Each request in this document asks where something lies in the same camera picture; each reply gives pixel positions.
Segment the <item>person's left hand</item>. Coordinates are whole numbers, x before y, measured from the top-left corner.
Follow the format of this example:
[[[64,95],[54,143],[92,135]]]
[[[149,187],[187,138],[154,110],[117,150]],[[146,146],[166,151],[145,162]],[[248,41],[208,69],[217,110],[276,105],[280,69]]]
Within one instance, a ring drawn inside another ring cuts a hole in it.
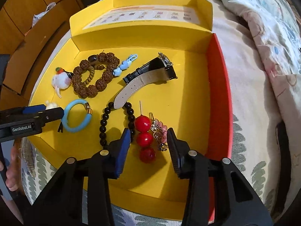
[[[19,189],[20,182],[20,162],[19,162],[19,150],[16,146],[11,149],[10,165],[6,171],[6,186],[12,192]]]

